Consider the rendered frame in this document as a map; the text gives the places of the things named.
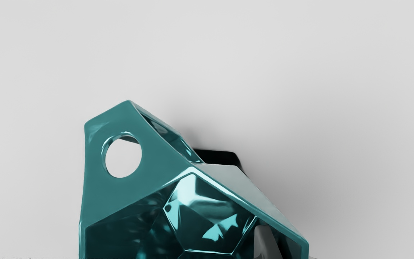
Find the teal faceted mug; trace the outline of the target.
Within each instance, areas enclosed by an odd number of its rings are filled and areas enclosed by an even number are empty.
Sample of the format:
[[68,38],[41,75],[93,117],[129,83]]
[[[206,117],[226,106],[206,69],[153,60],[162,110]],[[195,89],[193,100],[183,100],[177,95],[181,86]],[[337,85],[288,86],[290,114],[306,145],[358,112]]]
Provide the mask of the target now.
[[78,259],[253,259],[254,228],[309,243],[236,165],[208,164],[132,101],[85,123]]

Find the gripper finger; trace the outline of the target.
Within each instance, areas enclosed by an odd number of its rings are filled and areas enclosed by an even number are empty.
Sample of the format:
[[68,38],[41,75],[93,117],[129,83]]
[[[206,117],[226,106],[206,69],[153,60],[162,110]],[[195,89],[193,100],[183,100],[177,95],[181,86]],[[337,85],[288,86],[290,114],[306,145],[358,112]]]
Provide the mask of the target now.
[[293,259],[287,237],[269,225],[256,226],[253,259]]

